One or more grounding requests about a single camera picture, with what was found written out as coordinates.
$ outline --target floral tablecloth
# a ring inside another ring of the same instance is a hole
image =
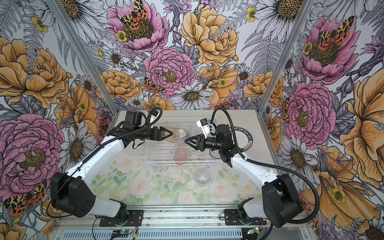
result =
[[[143,149],[145,144],[141,152],[128,146],[117,154],[92,182],[93,193],[127,205],[238,204],[251,197],[261,198],[257,186],[223,162],[156,166],[144,162]],[[210,172],[210,181],[204,186],[194,177],[199,168]]]

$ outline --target white wire rack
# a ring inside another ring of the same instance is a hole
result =
[[[202,130],[196,126],[196,122],[203,118],[172,118],[173,122],[160,123],[163,127],[175,127],[187,131],[186,137],[202,134]],[[215,118],[215,123],[219,123],[219,119]],[[147,145],[145,162],[154,163],[155,165],[181,165],[182,162],[175,161],[175,151],[177,143],[167,142],[165,140],[149,141]],[[209,150],[204,152],[196,151],[188,146],[188,161],[183,165],[199,165],[199,164],[216,164],[221,162],[210,156]]]

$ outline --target metal post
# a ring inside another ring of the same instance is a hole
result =
[[[46,3],[48,4],[48,7],[51,9],[53,14],[55,15],[55,18],[59,22],[60,28],[65,32],[65,34],[71,41],[73,48],[75,49],[83,64],[87,68],[89,74],[91,75],[91,78],[95,81],[96,86],[98,87],[101,95],[105,99],[105,102],[111,110],[112,115],[116,116],[118,113],[116,104],[113,101],[108,90],[106,89],[105,84],[101,80],[101,76],[99,75],[95,65],[91,61],[91,57],[85,49],[79,35],[75,32],[67,13],[65,12],[63,6],[60,3],[60,0],[49,0],[46,1]]]
[[[284,48],[282,53],[280,54],[279,60],[277,61],[277,64],[275,66],[275,69],[273,71],[271,81],[268,84],[268,87],[265,90],[264,96],[262,98],[262,101],[258,107],[258,113],[261,114],[266,106],[266,104],[269,101],[269,98],[272,95],[273,89],[275,88],[281,71],[283,70],[283,67],[285,63],[287,62],[290,51],[293,48],[294,44],[297,43],[297,37],[299,36],[301,30],[303,29],[305,22],[311,12],[311,9],[313,7],[314,0],[304,0],[303,4],[301,5],[300,12],[297,15],[296,21],[294,23],[292,32],[289,34],[287,41],[285,42]]]

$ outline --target wire basket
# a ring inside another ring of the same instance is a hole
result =
[[[196,122],[203,119],[200,118],[173,118],[171,121],[159,123],[163,127],[175,127],[187,131],[187,137],[202,134],[203,131],[196,125]],[[215,123],[218,123],[219,118],[215,118]],[[177,143],[163,141],[149,141],[147,145],[145,162],[154,163],[155,165],[177,165],[175,161],[175,151]],[[182,165],[199,165],[199,164],[216,164],[221,162],[220,159],[215,159],[209,154],[207,149],[204,152],[197,151],[188,146],[188,161]]]

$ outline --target pink bottle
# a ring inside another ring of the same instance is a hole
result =
[[[188,161],[188,145],[184,142],[186,135],[187,132],[184,129],[179,130],[179,140],[177,141],[175,151],[175,162],[177,165],[183,165]]]

